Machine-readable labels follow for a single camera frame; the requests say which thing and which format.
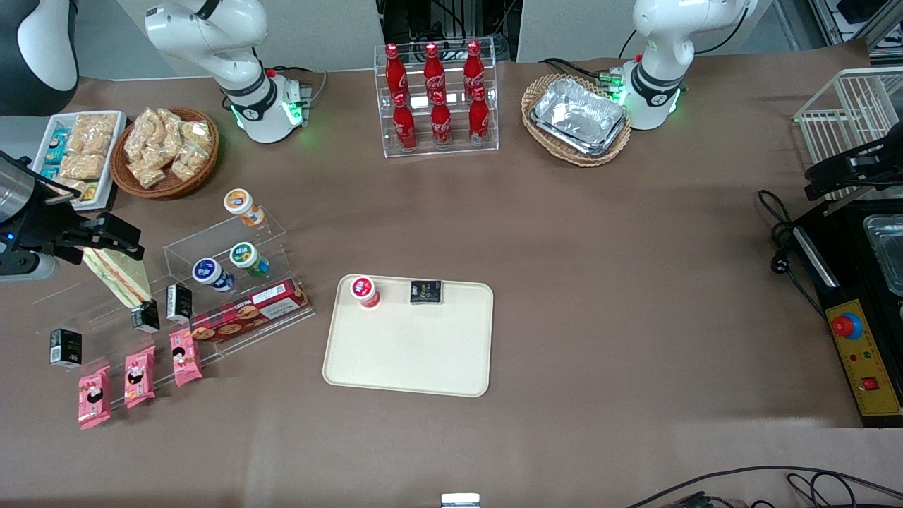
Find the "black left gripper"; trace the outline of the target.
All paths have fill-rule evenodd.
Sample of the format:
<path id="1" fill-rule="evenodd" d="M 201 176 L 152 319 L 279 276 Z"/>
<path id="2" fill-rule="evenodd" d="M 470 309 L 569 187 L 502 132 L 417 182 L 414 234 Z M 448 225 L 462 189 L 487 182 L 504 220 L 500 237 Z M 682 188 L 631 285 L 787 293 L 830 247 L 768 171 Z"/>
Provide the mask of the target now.
<path id="1" fill-rule="evenodd" d="M 902 183 L 901 138 L 885 138 L 883 144 L 862 150 L 847 158 L 828 158 L 814 164 L 807 177 L 806 198 L 818 200 L 827 194 L 844 190 L 851 186 L 872 186 L 883 190 Z"/>

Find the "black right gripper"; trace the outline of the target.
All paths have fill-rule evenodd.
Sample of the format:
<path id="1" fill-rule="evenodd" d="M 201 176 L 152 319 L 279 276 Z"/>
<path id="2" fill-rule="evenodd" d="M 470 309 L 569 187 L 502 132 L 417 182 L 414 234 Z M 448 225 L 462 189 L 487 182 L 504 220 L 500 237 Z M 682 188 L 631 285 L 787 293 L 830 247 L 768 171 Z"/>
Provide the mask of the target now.
<path id="1" fill-rule="evenodd" d="M 11 219 L 11 251 L 35 252 L 81 264 L 88 248 L 141 260 L 141 231 L 113 213 L 102 215 L 102 237 L 68 203 L 29 203 Z"/>

